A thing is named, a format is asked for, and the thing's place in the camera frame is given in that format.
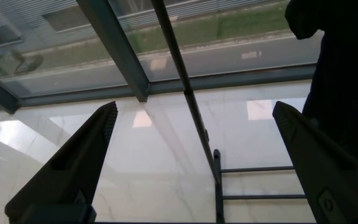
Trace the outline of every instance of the glossy floor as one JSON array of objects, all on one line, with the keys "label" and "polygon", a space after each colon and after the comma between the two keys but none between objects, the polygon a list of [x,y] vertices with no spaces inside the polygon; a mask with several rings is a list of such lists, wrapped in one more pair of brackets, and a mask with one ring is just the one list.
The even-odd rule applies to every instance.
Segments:
[{"label": "glossy floor", "polygon": [[[290,166],[272,119],[277,100],[299,110],[309,82],[198,91],[212,149],[222,167]],[[0,111],[0,223],[4,206],[101,105],[110,100]],[[147,103],[117,100],[112,134],[93,206],[99,221],[214,222],[214,181],[181,93]],[[293,171],[225,174],[226,195],[302,194]],[[306,200],[225,202],[227,222],[314,222]]]}]

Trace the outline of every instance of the glass pane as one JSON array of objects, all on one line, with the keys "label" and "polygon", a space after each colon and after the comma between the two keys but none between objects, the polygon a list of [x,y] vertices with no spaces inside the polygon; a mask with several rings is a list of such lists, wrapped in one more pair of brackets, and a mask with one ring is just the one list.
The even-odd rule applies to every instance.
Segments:
[{"label": "glass pane", "polygon": [[165,1],[189,76],[316,62],[322,33],[297,40],[288,1]]},{"label": "glass pane", "polygon": [[20,97],[126,84],[75,0],[0,0],[0,81]]},{"label": "glass pane", "polygon": [[[178,4],[183,0],[169,0]],[[147,78],[179,78],[150,0],[109,0]]]}]

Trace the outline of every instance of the marble floor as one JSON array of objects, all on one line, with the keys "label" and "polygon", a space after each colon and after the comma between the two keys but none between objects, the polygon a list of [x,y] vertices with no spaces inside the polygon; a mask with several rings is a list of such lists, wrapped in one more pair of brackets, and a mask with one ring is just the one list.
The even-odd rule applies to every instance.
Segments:
[{"label": "marble floor", "polygon": [[[272,118],[277,100],[302,109],[310,82],[197,91],[222,167],[290,166]],[[101,105],[87,101],[0,111],[0,224],[4,206]],[[214,181],[182,93],[117,99],[119,115],[93,206],[97,221],[215,222]],[[294,171],[224,174],[224,194],[302,194]],[[238,200],[227,222],[315,222],[306,200]]]}]

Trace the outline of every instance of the grass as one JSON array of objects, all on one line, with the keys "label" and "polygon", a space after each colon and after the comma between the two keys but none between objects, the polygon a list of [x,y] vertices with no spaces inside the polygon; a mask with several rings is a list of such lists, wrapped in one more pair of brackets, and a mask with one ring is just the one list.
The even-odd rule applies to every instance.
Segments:
[{"label": "grass", "polygon": [[[174,25],[173,29],[180,47],[284,30],[288,28],[284,18],[286,4],[282,2],[179,22]],[[160,27],[128,30],[127,37],[138,54],[168,48]],[[57,50],[42,56],[44,62],[37,70],[110,58],[101,42]]]}]

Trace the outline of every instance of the road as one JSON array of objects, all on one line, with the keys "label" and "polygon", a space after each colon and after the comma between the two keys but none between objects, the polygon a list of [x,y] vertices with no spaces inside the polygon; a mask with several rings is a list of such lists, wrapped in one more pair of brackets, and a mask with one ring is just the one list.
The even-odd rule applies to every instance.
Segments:
[{"label": "road", "polygon": [[[317,61],[322,34],[311,39],[295,37],[263,40],[227,47],[183,52],[189,76],[277,67]],[[170,56],[140,60],[149,80],[178,78]],[[18,96],[44,95],[125,84],[115,64],[63,73],[4,81]]]}]

